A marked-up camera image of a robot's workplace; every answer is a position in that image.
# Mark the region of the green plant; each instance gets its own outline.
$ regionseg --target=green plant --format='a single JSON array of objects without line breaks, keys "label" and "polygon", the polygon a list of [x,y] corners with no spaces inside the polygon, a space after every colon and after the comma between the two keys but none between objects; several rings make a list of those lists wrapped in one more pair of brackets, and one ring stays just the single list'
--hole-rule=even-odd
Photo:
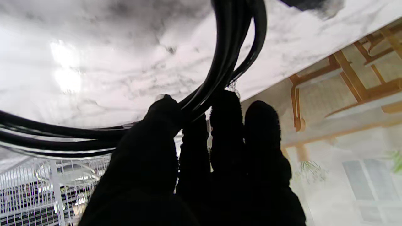
[{"label": "green plant", "polygon": [[394,173],[402,172],[402,154],[401,150],[395,150],[389,153],[390,159],[394,162],[392,170]]},{"label": "green plant", "polygon": [[325,181],[328,172],[314,161],[301,161],[296,176],[305,179],[307,183]]}]

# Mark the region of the power cord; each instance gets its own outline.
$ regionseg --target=power cord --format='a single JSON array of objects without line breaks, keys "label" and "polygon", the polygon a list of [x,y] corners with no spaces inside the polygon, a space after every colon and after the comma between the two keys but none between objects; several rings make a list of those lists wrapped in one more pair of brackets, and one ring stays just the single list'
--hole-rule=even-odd
[{"label": "power cord", "polygon": [[[192,120],[211,106],[216,91],[235,82],[252,65],[263,47],[267,32],[264,0],[212,0],[212,6],[216,17],[217,41],[211,69],[204,83],[179,103],[184,114]],[[235,69],[251,19],[255,27],[254,41],[245,60]],[[85,159],[110,154],[128,130],[123,125],[99,129],[50,125],[3,111],[0,111],[0,128],[1,147],[52,159]],[[27,135],[41,136],[42,139]],[[88,140],[63,142],[49,141],[49,138]]]}]

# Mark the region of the wire rack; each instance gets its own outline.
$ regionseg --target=wire rack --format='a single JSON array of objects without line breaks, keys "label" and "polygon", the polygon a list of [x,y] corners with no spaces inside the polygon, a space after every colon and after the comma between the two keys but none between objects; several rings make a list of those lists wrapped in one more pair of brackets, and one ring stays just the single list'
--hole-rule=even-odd
[{"label": "wire rack", "polygon": [[77,225],[110,156],[31,158],[0,174],[0,225]]}]

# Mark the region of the finger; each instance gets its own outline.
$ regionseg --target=finger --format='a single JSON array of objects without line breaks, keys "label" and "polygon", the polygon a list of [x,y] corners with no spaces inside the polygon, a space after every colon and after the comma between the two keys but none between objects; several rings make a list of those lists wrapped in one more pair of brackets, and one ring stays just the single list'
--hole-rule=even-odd
[{"label": "finger", "polygon": [[183,129],[180,146],[179,182],[176,193],[183,199],[202,198],[210,185],[210,165],[207,149],[207,122],[205,115]]},{"label": "finger", "polygon": [[214,173],[233,172],[240,165],[244,149],[242,110],[234,92],[223,90],[216,96],[210,121]]},{"label": "finger", "polygon": [[185,119],[179,104],[170,96],[163,95],[163,98],[154,102],[148,109],[144,120],[167,122],[166,129],[170,137],[174,137],[182,129]]},{"label": "finger", "polygon": [[275,109],[255,101],[246,112],[244,128],[249,173],[256,181],[289,185],[290,165],[281,152],[281,129]]},{"label": "finger", "polygon": [[291,169],[281,152],[275,109],[262,101],[252,103],[244,127],[256,218],[274,225],[305,225],[299,199],[289,188]]},{"label": "finger", "polygon": [[162,100],[165,97],[166,94],[159,94],[158,96],[156,96],[155,98],[155,102],[158,100]]}]

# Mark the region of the white marble countertop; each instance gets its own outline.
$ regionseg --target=white marble countertop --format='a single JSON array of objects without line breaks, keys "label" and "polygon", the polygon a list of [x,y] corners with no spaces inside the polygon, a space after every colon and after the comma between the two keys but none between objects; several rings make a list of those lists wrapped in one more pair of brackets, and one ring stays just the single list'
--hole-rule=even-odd
[{"label": "white marble countertop", "polygon": [[[400,0],[345,0],[326,21],[266,5],[266,42],[237,82],[242,99],[402,16]],[[139,120],[158,94],[179,101],[203,82],[215,36],[208,0],[3,0],[0,109],[71,127]],[[250,29],[242,57],[252,38]]]}]

